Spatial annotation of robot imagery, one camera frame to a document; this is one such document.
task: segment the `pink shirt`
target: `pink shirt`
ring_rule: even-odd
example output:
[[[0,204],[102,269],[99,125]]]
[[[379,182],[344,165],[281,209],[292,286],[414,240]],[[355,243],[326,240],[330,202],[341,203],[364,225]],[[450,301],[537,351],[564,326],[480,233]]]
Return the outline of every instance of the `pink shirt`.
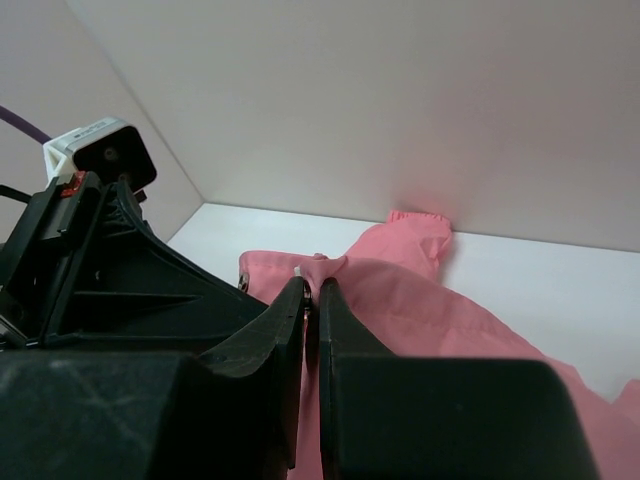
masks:
[[[240,257],[249,293],[270,303],[295,267],[314,299],[335,277],[353,313],[398,355],[528,358],[549,363],[568,387],[605,480],[640,478],[640,381],[613,404],[589,390],[575,368],[543,355],[490,312],[436,283],[451,243],[443,217],[391,212],[337,259],[252,251]],[[321,480],[317,372],[303,365],[297,466],[289,479]]]

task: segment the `white wall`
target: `white wall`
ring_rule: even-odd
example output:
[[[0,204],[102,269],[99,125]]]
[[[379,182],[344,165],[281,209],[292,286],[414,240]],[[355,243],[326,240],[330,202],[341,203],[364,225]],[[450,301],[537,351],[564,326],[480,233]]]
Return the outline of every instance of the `white wall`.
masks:
[[[636,0],[68,0],[207,201],[640,250]]]
[[[372,224],[203,205],[170,246],[237,285],[246,250],[342,255]],[[456,234],[443,282],[617,397],[640,378],[640,254]]]
[[[129,94],[102,51],[63,0],[0,2],[0,104],[51,136],[107,115],[140,130],[158,169],[146,189],[145,216],[168,239],[201,205],[201,197]],[[46,186],[42,148],[0,122],[0,183],[33,193]],[[0,198],[0,242],[23,205]]]

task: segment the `purple cable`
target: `purple cable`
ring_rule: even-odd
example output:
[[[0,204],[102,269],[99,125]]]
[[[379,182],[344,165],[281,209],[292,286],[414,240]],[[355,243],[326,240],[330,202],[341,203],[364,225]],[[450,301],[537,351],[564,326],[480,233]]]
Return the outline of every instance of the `purple cable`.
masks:
[[[46,133],[44,133],[42,130],[35,127],[34,125],[31,125],[24,118],[22,118],[19,115],[16,115],[11,110],[3,107],[2,105],[0,105],[0,120],[4,120],[9,125],[11,125],[14,128],[17,128],[22,133],[30,136],[40,144],[44,144],[49,140],[51,140],[51,137],[49,135],[47,135]]]

